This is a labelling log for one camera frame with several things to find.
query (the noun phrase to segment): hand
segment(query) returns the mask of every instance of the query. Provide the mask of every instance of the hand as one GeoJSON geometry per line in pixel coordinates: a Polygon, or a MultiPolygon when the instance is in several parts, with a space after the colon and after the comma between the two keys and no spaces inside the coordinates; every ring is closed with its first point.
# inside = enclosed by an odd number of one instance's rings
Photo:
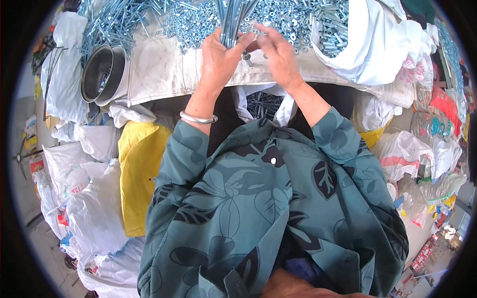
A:
{"type": "Polygon", "coordinates": [[[257,37],[257,44],[253,43],[248,50],[254,51],[257,48],[262,49],[268,57],[269,68],[273,79],[276,80],[285,91],[290,93],[289,91],[298,88],[304,82],[298,69],[293,46],[274,28],[265,27],[258,23],[255,23],[255,28],[264,32],[266,35],[259,35],[257,37]]]}
{"type": "Polygon", "coordinates": [[[252,32],[243,34],[237,40],[235,47],[227,50],[220,43],[222,30],[218,28],[202,43],[202,75],[199,86],[213,91],[221,91],[230,81],[230,78],[242,59],[242,52],[254,40],[252,32]]]}

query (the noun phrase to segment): bundle of bolts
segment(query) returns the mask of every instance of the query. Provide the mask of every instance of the bundle of bolts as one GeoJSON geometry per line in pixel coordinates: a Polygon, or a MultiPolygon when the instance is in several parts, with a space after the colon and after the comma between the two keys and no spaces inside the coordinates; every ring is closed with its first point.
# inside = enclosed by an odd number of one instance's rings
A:
{"type": "Polygon", "coordinates": [[[267,118],[273,120],[280,108],[284,96],[275,96],[264,92],[256,92],[247,96],[247,111],[253,119],[267,118]]]}
{"type": "Polygon", "coordinates": [[[255,9],[258,2],[259,0],[227,0],[227,7],[225,8],[222,0],[214,0],[222,28],[220,41],[227,49],[234,47],[237,43],[240,24],[255,9]]]}

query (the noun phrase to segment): yellow sack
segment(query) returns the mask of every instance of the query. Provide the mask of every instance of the yellow sack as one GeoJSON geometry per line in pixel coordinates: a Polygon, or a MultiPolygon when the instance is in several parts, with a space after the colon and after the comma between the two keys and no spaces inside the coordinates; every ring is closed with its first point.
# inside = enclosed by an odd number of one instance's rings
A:
{"type": "Polygon", "coordinates": [[[381,138],[384,129],[389,125],[389,123],[391,123],[391,120],[389,120],[388,123],[386,123],[386,126],[383,128],[371,130],[370,132],[359,133],[363,140],[366,142],[366,145],[368,145],[368,148],[371,148],[381,138]]]}
{"type": "Polygon", "coordinates": [[[146,211],[162,155],[172,131],[154,123],[128,121],[118,141],[121,202],[128,237],[145,235],[146,211]]]}

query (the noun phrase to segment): wrist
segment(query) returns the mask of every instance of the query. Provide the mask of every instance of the wrist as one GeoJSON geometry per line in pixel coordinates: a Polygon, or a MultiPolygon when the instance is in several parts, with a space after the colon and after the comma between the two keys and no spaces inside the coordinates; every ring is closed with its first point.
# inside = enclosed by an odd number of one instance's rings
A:
{"type": "Polygon", "coordinates": [[[286,93],[290,94],[294,98],[294,94],[298,94],[306,88],[308,84],[300,77],[295,83],[290,84],[289,86],[284,87],[286,93]]]}

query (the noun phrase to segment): woman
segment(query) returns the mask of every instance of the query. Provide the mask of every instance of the woman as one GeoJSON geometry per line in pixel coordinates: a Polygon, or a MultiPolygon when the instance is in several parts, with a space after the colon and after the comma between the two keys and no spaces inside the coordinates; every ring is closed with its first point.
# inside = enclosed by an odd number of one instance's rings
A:
{"type": "Polygon", "coordinates": [[[199,85],[155,178],[138,291],[142,297],[387,296],[408,242],[380,164],[351,123],[303,81],[293,47],[276,30],[256,28],[265,33],[258,45],[251,44],[253,33],[229,50],[220,30],[204,40],[199,85]],[[309,137],[266,119],[239,126],[238,118],[219,118],[211,126],[216,99],[247,47],[266,54],[309,137]],[[228,123],[238,125],[207,157],[214,132],[228,123]]]}

